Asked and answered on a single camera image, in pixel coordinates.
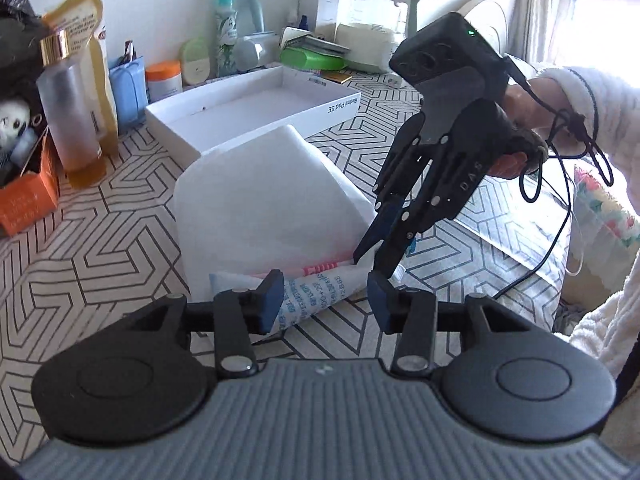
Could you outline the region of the person right hand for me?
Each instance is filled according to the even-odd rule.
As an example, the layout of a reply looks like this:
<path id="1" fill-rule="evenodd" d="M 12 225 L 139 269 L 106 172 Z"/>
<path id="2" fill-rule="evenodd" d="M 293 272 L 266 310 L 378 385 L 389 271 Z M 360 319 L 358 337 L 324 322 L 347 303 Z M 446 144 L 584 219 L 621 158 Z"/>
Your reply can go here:
<path id="1" fill-rule="evenodd" d="M 573 110 L 566 93 L 554 79 L 533 78 L 529 79 L 528 83 L 536 96 L 555 110 L 568 110 L 569 112 Z M 533 131 L 541 139 L 548 139 L 554 115 L 538 104 L 522 87 L 511 84 L 506 88 L 502 108 L 518 130 Z M 564 156 L 578 155 L 585 149 L 585 144 L 580 142 L 567 128 L 556 134 L 552 144 Z M 520 175 L 527 164 L 525 153 L 505 154 L 488 170 L 488 174 L 491 177 L 512 180 Z"/>

